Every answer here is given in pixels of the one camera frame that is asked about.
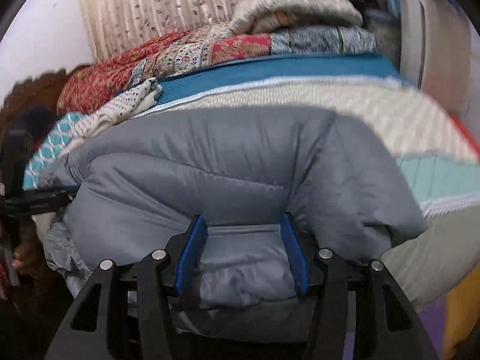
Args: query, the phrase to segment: dark gray fabric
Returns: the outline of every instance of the dark gray fabric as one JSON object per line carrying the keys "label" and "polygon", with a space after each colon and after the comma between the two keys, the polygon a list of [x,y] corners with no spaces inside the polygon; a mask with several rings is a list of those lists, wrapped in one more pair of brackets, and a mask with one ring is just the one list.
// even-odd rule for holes
{"label": "dark gray fabric", "polygon": [[[88,141],[45,169],[40,181],[81,185],[63,229],[46,236],[67,231],[71,237],[64,248],[46,242],[53,266],[68,260],[61,254],[89,269],[105,258],[138,261],[184,232],[194,214],[203,215],[209,238],[195,286],[207,309],[295,296],[277,224],[285,211],[321,247],[352,261],[380,258],[426,229],[375,134],[357,119],[321,108],[144,116]],[[264,326],[287,319],[291,309],[283,310]]]}

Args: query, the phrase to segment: red strip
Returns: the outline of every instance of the red strip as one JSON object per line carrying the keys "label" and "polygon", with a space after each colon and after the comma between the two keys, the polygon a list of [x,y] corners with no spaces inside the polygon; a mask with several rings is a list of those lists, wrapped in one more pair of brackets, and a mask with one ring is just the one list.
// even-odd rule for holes
{"label": "red strip", "polygon": [[480,162],[480,146],[471,132],[463,125],[460,119],[456,116],[450,115],[453,123],[457,126],[457,129],[462,133],[465,139],[469,142],[472,149],[477,153],[478,161]]}

